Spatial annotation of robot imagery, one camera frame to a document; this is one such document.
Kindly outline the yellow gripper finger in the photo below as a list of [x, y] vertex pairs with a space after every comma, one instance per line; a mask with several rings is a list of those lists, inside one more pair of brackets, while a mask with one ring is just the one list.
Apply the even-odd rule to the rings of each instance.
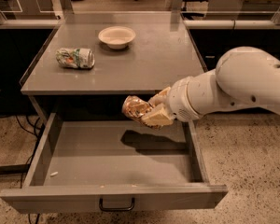
[[169, 112], [165, 104], [159, 104], [147, 112], [141, 121], [149, 127], [162, 127], [172, 125], [175, 116]]
[[170, 87], [167, 87], [164, 90], [158, 92], [148, 100], [148, 103], [152, 106], [163, 104], [166, 100], [167, 93], [170, 91], [170, 89], [171, 89]]

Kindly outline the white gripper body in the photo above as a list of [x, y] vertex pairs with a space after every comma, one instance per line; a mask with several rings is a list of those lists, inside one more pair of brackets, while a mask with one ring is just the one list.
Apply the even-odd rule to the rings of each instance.
[[178, 80], [168, 91], [166, 104], [170, 112], [180, 121], [189, 122], [190, 120], [200, 119], [198, 114], [189, 101], [188, 89], [191, 77]]

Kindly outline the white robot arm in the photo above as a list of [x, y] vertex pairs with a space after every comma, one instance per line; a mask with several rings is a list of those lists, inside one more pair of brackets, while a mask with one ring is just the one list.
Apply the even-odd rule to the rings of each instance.
[[147, 126], [260, 107], [280, 115], [280, 61], [262, 49], [227, 51], [215, 69], [178, 80], [141, 120]]

